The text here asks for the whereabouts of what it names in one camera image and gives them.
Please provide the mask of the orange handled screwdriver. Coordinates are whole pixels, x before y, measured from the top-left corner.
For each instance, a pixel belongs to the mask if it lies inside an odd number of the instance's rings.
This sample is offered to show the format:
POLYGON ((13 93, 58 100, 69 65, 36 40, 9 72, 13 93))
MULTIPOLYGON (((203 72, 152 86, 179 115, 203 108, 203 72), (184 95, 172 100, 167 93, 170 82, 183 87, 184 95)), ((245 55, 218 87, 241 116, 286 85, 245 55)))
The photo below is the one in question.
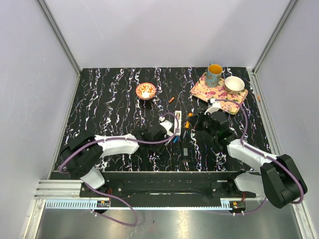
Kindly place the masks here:
POLYGON ((186 122, 185 122, 185 124, 184 124, 184 127, 186 128, 186 129, 190 129, 191 128, 191 124, 190 124, 190 122, 188 121, 188 118, 189 117, 192 117, 193 116, 193 113, 188 113, 188 115, 187 115, 187 117, 186 117, 186 122))

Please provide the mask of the white remote orange batteries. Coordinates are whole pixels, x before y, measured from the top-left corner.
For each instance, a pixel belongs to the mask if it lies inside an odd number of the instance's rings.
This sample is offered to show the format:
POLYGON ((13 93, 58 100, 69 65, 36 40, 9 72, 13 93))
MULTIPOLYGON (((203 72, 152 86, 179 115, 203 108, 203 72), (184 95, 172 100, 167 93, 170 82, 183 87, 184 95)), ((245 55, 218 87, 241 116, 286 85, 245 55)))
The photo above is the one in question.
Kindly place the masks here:
POLYGON ((176 136, 181 135, 181 111, 175 111, 174 115, 176 119, 174 120, 174 131, 176 131, 176 136))

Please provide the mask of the black remote blue batteries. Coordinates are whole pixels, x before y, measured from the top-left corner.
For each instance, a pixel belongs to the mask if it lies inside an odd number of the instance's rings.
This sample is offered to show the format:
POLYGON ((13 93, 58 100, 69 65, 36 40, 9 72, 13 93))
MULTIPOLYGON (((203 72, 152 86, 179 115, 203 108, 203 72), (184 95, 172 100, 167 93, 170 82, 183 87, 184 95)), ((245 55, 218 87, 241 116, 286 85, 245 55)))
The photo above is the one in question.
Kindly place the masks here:
POLYGON ((190 161, 189 141, 184 137, 181 142, 182 162, 190 161))

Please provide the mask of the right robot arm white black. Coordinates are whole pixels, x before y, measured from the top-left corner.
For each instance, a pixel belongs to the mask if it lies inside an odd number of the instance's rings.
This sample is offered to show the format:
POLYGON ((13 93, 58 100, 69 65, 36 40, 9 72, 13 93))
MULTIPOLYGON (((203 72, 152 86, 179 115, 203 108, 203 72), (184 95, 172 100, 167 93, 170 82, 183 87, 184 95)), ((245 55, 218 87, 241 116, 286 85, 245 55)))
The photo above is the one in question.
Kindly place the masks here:
POLYGON ((211 136, 213 149, 238 159, 258 172, 236 173, 227 184, 227 193, 238 197, 251 192, 266 197, 276 208, 298 204, 304 199, 308 188, 294 160, 287 154, 280 156, 264 152, 240 139, 230 128, 225 113, 200 112, 188 116, 194 130, 211 136))

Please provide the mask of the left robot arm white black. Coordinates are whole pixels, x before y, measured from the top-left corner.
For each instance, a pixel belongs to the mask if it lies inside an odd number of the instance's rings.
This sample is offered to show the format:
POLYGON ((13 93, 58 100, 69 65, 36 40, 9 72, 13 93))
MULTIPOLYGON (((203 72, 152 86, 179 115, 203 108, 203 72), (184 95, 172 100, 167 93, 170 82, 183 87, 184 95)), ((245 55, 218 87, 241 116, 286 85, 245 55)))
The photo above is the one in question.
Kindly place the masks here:
POLYGON ((172 139, 173 123, 165 120, 149 129, 137 129, 121 136, 100 136, 83 133, 70 141, 60 152, 61 173, 68 173, 71 179, 88 184, 97 197, 106 195, 108 185, 95 164, 103 157, 118 154, 146 155, 152 151, 160 153, 172 139))

